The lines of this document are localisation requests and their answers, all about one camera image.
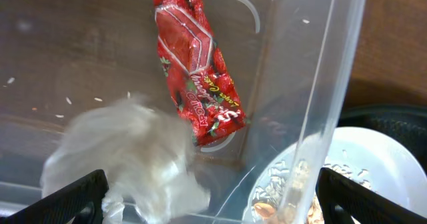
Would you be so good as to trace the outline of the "white tissue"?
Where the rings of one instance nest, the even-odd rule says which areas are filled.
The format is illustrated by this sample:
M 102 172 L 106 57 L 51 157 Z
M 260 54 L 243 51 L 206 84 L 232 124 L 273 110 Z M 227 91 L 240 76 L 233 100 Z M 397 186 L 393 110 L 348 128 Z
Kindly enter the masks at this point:
M 124 200 L 146 223 L 207 209 L 209 190 L 188 168 L 195 156 L 189 122 L 122 99 L 74 118 L 41 174 L 46 197 L 84 175 L 101 169 L 109 189 L 101 200 L 104 223 L 122 223 Z

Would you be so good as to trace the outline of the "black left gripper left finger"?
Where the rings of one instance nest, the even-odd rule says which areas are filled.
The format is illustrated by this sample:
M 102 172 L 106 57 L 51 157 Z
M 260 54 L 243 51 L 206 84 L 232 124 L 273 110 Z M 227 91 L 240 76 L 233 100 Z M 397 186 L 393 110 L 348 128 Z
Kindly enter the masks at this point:
M 98 169 L 15 214 L 2 217 L 1 224 L 102 224 L 102 199 L 108 189 L 105 173 Z

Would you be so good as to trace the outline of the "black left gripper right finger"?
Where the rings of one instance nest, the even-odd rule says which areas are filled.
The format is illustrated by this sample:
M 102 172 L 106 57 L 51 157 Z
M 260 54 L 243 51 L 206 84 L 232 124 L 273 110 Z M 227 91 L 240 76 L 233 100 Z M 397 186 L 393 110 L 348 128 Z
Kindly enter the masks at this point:
M 325 224 L 426 224 L 413 213 L 343 175 L 321 168 L 316 195 Z

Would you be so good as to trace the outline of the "red snack wrapper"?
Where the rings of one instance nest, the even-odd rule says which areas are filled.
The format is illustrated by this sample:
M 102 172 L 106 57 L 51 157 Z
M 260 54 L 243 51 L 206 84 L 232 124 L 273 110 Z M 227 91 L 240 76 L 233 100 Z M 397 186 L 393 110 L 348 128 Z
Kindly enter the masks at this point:
M 203 0 L 153 2 L 157 54 L 177 112 L 192 124 L 193 143 L 208 145 L 244 127 L 246 114 Z

